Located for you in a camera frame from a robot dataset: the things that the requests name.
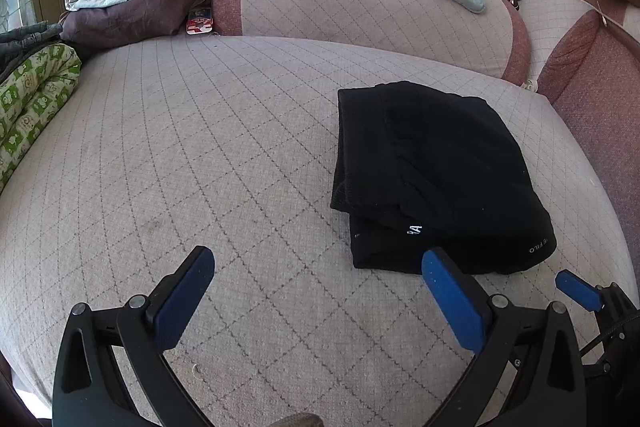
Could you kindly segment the black pants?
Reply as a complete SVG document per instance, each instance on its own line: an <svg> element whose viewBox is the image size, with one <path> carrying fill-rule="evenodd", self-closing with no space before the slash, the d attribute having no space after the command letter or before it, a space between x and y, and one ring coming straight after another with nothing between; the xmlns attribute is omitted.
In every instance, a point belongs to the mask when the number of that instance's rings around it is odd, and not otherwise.
<svg viewBox="0 0 640 427"><path fill-rule="evenodd" d="M331 207L355 268L418 274L440 248L466 274L512 274L554 253L521 147L484 100L408 81L337 100Z"/></svg>

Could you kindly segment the red side cushion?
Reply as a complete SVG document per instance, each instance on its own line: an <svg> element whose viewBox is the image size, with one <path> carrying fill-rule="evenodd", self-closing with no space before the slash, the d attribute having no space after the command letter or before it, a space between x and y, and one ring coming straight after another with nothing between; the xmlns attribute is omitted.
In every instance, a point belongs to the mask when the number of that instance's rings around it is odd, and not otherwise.
<svg viewBox="0 0 640 427"><path fill-rule="evenodd" d="M586 12L552 49L538 91L588 156L631 236L639 233L639 8L570 1Z"/></svg>

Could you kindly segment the green patterned rolled quilt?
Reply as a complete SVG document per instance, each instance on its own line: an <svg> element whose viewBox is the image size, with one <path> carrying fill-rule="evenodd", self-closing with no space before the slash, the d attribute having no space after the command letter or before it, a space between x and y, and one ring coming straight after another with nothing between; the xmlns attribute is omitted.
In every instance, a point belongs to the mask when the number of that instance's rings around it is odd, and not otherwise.
<svg viewBox="0 0 640 427"><path fill-rule="evenodd" d="M25 58L1 83L1 188L70 99L80 70L71 46L52 43Z"/></svg>

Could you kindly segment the dark grey folded cloth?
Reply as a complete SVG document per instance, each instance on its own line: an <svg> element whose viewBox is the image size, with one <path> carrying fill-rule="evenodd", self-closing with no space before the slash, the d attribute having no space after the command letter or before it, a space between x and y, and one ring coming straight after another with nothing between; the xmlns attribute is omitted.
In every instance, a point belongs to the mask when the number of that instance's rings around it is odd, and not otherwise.
<svg viewBox="0 0 640 427"><path fill-rule="evenodd" d="M60 23L40 22L4 32L0 43L0 82L6 80L32 54L58 41L62 29Z"/></svg>

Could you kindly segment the red white blue packet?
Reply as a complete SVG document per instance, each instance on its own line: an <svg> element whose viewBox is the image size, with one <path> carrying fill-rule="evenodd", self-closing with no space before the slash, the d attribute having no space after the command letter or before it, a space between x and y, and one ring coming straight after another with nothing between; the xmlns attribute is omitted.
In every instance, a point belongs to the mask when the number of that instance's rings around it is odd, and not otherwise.
<svg viewBox="0 0 640 427"><path fill-rule="evenodd" d="M211 8L196 8L189 12L186 18L186 33L189 36L206 35L213 29L214 19Z"/></svg>

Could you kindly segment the dark maroon folded cloth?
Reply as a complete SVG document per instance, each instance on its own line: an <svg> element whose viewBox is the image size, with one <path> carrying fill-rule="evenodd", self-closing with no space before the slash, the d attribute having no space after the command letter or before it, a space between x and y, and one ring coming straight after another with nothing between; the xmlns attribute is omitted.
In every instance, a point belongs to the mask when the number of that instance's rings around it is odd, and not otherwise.
<svg viewBox="0 0 640 427"><path fill-rule="evenodd" d="M204 1L207 0L128 0L109 8L69 12L62 23L61 38L106 50L175 35L189 12Z"/></svg>

